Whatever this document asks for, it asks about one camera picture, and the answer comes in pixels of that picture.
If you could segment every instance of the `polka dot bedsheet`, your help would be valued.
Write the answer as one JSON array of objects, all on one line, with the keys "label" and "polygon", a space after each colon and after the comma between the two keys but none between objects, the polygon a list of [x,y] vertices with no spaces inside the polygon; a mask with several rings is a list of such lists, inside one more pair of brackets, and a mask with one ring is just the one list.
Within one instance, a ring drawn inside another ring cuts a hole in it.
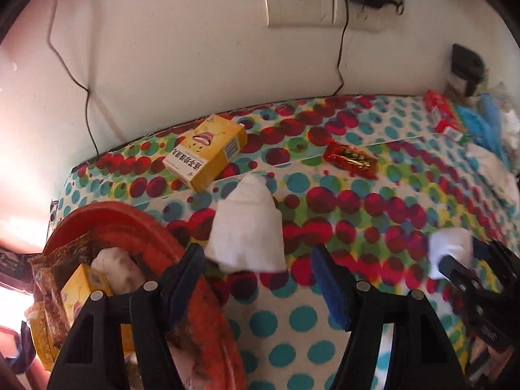
[{"label": "polka dot bedsheet", "polygon": [[[313,244],[382,291],[421,288],[436,310],[462,365],[469,339],[459,295],[428,278],[428,235],[464,227],[481,239],[518,250],[518,214],[500,204],[466,159],[464,147],[433,133],[421,97],[337,96],[286,101],[223,114],[248,133],[243,151],[204,193],[186,188],[162,160],[197,122],[171,127],[82,165],[51,209],[55,226],[72,210],[123,201],[155,217],[178,239],[205,244],[217,200],[240,176],[267,180],[283,214],[287,272],[205,276],[229,319],[251,390],[328,390],[348,341],[327,311],[311,272]],[[331,138],[378,157],[378,180],[336,169],[321,158]],[[475,262],[485,286],[498,280]],[[386,324],[373,389],[383,388],[392,326]]]}]

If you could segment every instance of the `food package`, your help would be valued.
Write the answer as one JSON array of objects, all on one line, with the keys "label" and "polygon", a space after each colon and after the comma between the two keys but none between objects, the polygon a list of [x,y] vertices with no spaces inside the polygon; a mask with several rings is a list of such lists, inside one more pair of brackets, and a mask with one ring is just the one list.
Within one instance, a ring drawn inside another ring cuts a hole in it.
[{"label": "food package", "polygon": [[247,143],[243,124],[209,116],[173,149],[163,164],[196,192],[203,192]]},{"label": "food package", "polygon": [[43,367],[47,371],[51,371],[58,357],[59,350],[54,347],[54,343],[50,338],[43,302],[35,302],[25,311],[25,317],[31,328],[36,353],[40,361],[42,361]]},{"label": "food package", "polygon": [[470,135],[448,98],[430,89],[424,96],[424,103],[426,111],[431,114],[432,126],[436,132],[447,135],[461,145],[469,140]]},{"label": "food package", "polygon": [[[72,327],[90,293],[95,290],[103,290],[108,296],[112,296],[108,281],[103,274],[90,268],[87,264],[81,264],[61,289],[61,299],[70,327]],[[135,351],[130,324],[121,324],[121,339],[125,356]]]}]

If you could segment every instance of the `barcode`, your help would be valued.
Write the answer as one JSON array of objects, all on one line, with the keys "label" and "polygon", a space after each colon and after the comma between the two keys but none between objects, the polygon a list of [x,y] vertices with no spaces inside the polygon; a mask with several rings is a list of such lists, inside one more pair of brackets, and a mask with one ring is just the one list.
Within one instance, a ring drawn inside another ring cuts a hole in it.
[{"label": "barcode", "polygon": [[238,139],[232,139],[230,143],[226,145],[224,151],[226,152],[226,158],[228,159],[228,161],[230,161],[235,155],[238,154]]},{"label": "barcode", "polygon": [[462,138],[462,133],[453,129],[451,126],[447,126],[446,129],[443,130],[443,133],[448,135],[448,137],[453,139],[455,142],[458,142]]}]

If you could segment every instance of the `wall switch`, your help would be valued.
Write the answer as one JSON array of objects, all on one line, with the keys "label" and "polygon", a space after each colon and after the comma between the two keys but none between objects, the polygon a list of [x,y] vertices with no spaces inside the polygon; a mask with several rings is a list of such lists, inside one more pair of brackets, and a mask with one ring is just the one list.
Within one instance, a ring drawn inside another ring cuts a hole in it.
[{"label": "wall switch", "polygon": [[333,0],[266,0],[268,25],[332,26]]}]

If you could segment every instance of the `orange plate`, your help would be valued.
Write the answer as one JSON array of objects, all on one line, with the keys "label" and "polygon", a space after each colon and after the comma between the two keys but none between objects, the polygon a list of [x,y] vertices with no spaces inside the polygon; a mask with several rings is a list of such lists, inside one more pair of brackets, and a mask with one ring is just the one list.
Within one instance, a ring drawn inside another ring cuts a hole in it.
[{"label": "orange plate", "polygon": [[[97,247],[118,246],[142,260],[160,275],[177,263],[184,248],[153,217],[121,202],[90,204],[71,212],[56,227],[43,253],[92,232]],[[201,350],[201,372],[208,378],[206,390],[244,390],[242,358],[218,301],[208,283],[201,278],[191,297],[187,312],[191,338]]]}]

